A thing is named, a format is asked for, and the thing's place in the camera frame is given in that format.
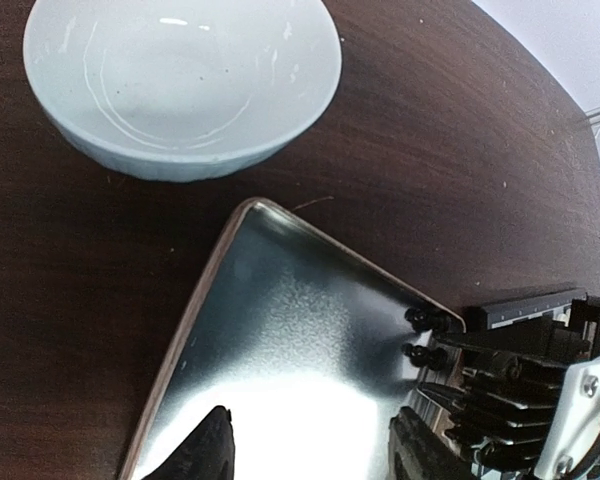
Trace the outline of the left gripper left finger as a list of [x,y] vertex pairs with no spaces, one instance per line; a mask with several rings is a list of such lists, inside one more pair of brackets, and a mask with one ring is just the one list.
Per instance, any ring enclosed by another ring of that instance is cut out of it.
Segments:
[[145,480],[230,480],[235,470],[231,411],[212,408],[195,429]]

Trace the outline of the black grey chessboard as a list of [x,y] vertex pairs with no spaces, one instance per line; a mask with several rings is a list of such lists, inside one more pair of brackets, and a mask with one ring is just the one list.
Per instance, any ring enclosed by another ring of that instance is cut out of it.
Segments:
[[517,323],[549,319],[584,337],[600,325],[600,297],[572,288],[540,295],[517,296],[467,307],[463,317],[469,331],[486,331]]

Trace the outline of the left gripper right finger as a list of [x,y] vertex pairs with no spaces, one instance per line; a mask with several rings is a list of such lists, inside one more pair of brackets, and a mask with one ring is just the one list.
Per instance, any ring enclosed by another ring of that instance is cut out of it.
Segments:
[[476,479],[410,407],[401,407],[390,420],[388,464],[389,479]]

